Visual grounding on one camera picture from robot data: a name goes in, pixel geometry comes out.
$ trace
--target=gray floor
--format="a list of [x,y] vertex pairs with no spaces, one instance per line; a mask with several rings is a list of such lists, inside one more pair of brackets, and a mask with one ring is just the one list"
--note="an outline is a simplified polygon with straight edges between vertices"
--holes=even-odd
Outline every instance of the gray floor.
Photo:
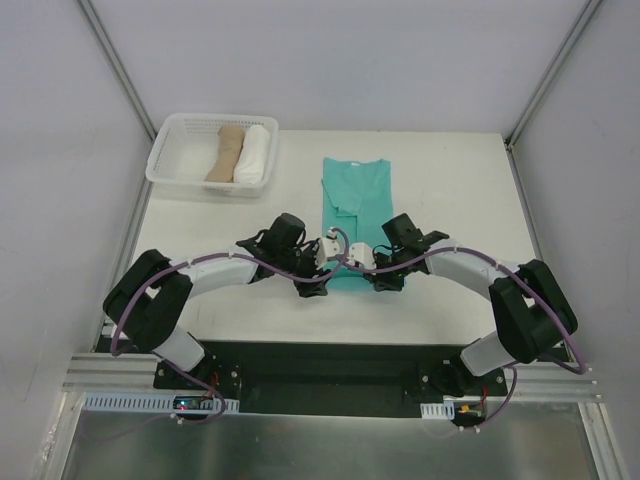
[[[84,413],[88,435],[145,414]],[[76,439],[65,479],[597,478],[575,406],[512,404],[480,434],[447,422],[227,416],[209,425],[160,419],[108,443]]]

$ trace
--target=laundry basket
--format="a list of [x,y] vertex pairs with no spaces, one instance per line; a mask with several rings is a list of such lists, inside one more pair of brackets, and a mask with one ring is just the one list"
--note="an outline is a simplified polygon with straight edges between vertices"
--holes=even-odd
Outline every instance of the laundry basket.
[[[218,156],[218,130],[239,125],[247,130],[262,125],[271,134],[262,180],[255,184],[205,182]],[[176,113],[162,125],[147,160],[149,181],[163,185],[164,193],[178,198],[206,199],[215,195],[258,197],[271,177],[276,160],[278,122],[270,117]]]

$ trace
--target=white table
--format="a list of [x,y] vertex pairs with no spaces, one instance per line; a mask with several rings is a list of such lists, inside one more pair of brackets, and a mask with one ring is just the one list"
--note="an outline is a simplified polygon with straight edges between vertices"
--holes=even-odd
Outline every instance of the white table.
[[[499,135],[281,131],[271,184],[258,199],[185,202],[154,190],[135,258],[150,248],[169,257],[220,250],[282,212],[306,223],[308,239],[320,236],[324,157],[389,160],[394,212],[408,213],[424,233],[437,229],[502,259],[534,257]],[[274,277],[197,297],[179,322],[203,340],[346,343],[464,344],[495,328],[486,300],[422,274],[401,293],[330,291],[312,299]]]

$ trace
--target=white wall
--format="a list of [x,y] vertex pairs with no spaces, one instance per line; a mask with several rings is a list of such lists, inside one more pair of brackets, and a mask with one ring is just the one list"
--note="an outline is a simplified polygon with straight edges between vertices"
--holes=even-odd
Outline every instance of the white wall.
[[75,2],[0,3],[0,478],[28,478],[149,142]]
[[640,3],[603,4],[516,161],[542,250],[640,478]]
[[506,135],[585,0],[95,0],[156,128]]

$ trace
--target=rolled brown cloth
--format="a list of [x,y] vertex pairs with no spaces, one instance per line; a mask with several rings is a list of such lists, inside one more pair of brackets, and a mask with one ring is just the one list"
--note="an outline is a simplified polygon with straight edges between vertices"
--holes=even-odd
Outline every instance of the rolled brown cloth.
[[218,159],[204,179],[206,182],[233,182],[233,169],[240,159],[244,130],[237,125],[224,125],[218,130]]

